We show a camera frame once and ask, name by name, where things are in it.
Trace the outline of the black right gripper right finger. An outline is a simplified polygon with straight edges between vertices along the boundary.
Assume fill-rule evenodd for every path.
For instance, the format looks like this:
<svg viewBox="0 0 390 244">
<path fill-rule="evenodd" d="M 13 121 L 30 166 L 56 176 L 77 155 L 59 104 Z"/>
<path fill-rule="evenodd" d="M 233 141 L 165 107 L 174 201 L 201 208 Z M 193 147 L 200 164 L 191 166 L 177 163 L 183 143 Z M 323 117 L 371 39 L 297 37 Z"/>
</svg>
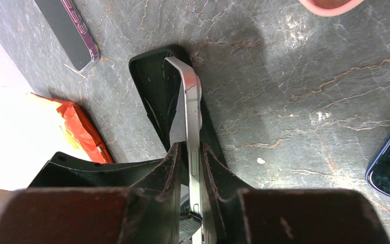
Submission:
<svg viewBox="0 0 390 244">
<path fill-rule="evenodd" d="M 255 189 L 200 146 L 208 243 L 390 243 L 374 207 L 349 189 Z"/>
</svg>

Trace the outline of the dark smartphone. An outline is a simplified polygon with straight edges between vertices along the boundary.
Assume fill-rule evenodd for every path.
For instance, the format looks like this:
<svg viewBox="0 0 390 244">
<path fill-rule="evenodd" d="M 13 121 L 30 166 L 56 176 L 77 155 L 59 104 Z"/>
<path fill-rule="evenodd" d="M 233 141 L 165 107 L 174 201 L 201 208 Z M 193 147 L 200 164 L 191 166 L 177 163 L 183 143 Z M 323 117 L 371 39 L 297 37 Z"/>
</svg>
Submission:
<svg viewBox="0 0 390 244">
<path fill-rule="evenodd" d="M 200 172 L 201 82 L 190 65 L 174 56 L 166 57 L 165 60 L 178 71 L 181 78 L 177 108 L 184 109 L 189 209 L 190 213 L 202 218 L 202 179 Z"/>
</svg>

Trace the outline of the cassava chips snack bag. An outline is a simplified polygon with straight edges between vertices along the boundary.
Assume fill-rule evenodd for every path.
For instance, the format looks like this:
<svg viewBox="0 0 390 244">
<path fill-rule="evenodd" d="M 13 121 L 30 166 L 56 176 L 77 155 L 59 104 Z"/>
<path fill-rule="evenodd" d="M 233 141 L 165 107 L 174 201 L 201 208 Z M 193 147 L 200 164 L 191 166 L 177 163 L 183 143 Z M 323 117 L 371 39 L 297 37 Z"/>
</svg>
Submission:
<svg viewBox="0 0 390 244">
<path fill-rule="evenodd" d="M 74 149 L 84 152 L 91 161 L 100 165 L 114 163 L 105 142 L 81 106 L 73 101 L 47 98 L 34 93 L 27 93 L 26 96 L 57 123 L 65 140 Z"/>
</svg>

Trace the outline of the black smartphone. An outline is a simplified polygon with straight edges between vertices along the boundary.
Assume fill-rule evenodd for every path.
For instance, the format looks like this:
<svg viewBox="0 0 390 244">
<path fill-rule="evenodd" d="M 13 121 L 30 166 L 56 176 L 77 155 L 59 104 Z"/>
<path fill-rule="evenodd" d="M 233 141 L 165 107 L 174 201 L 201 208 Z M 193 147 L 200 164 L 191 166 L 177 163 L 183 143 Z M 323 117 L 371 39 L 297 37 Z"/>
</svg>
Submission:
<svg viewBox="0 0 390 244">
<path fill-rule="evenodd" d="M 100 50 L 76 5 L 71 0 L 35 0 L 76 71 L 100 58 Z"/>
</svg>

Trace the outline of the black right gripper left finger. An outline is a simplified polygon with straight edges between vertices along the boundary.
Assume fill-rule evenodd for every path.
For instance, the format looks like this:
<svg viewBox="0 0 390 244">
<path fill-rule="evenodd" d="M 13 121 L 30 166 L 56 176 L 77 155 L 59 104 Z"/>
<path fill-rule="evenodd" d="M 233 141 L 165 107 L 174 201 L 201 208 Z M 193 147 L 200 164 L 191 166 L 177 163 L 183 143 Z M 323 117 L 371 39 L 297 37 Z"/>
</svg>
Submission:
<svg viewBox="0 0 390 244">
<path fill-rule="evenodd" d="M 0 203 L 0 243 L 178 243 L 182 145 L 129 187 L 27 187 Z"/>
</svg>

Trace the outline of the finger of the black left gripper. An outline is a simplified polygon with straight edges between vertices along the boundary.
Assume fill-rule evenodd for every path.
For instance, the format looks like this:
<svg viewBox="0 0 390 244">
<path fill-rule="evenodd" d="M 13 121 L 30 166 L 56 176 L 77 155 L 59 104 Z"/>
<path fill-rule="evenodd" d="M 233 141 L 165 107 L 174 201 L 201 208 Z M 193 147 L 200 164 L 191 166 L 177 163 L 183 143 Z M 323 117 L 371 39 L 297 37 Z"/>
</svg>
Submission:
<svg viewBox="0 0 390 244">
<path fill-rule="evenodd" d="M 29 187 L 129 187 L 161 161 L 101 164 L 57 152 Z"/>
</svg>

